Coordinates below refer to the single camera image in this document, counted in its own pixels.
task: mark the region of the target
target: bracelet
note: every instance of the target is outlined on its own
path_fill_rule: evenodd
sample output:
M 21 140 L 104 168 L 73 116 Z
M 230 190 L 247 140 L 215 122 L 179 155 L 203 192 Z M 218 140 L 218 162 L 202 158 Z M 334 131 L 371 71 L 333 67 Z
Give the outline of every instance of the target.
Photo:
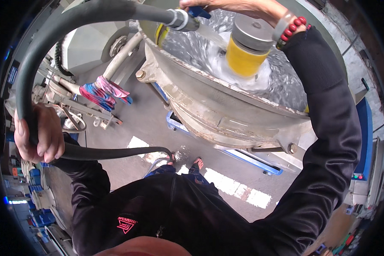
M 300 27 L 302 25 L 306 25 L 307 24 L 307 20 L 306 18 L 304 17 L 298 17 L 297 19 L 295 19 L 293 21 L 292 24 L 290 24 L 284 31 L 283 33 L 280 35 L 280 38 L 277 40 L 277 43 L 276 43 L 276 48 L 277 49 L 281 49 L 283 46 L 286 45 L 287 41 L 289 40 L 289 38 L 293 35 L 293 33 L 297 30 L 297 27 Z
M 287 10 L 287 12 L 283 15 L 281 19 L 277 22 L 276 27 L 273 30 L 273 34 L 271 38 L 273 41 L 277 42 L 280 39 L 280 35 L 284 32 L 287 26 L 290 24 L 290 21 L 294 17 L 294 14 Z

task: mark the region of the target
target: black jacket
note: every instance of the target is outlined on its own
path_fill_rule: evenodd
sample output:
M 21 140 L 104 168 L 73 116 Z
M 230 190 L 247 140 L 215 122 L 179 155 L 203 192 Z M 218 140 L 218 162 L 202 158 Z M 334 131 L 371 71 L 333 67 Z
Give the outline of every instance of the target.
M 266 218 L 247 222 L 210 186 L 159 174 L 112 193 L 96 161 L 58 160 L 73 180 L 72 241 L 92 255 L 137 236 L 178 243 L 192 255 L 300 255 L 340 206 L 359 162 L 361 129 L 345 75 L 314 28 L 283 49 L 300 77 L 318 140 L 303 170 Z

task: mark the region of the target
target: nut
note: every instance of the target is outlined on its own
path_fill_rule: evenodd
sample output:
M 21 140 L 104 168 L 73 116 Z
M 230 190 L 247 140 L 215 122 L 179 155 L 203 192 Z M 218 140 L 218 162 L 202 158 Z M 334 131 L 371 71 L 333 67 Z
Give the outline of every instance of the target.
M 145 77 L 145 71 L 138 70 L 137 73 L 135 73 L 135 76 L 139 79 L 143 79 Z
M 294 154 L 297 152 L 297 145 L 294 143 L 290 143 L 287 147 L 287 151 L 289 151 L 290 154 Z

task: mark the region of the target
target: water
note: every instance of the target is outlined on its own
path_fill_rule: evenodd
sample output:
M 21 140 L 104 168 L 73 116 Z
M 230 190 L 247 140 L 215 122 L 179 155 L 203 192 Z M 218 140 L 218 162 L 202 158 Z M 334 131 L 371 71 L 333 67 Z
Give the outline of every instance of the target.
M 303 111 L 307 105 L 306 93 L 292 65 L 282 51 L 272 47 L 270 54 L 253 77 L 241 77 L 230 70 L 225 50 L 213 42 L 213 31 L 227 42 L 230 39 L 235 13 L 224 10 L 211 12 L 208 20 L 199 17 L 203 34 L 170 30 L 162 47 L 167 52 L 213 76 L 270 101 Z
M 211 27 L 206 26 L 205 24 L 200 24 L 199 28 L 195 31 L 195 33 L 199 33 L 201 36 L 211 40 L 216 44 L 219 48 L 226 50 L 228 47 L 228 43 Z

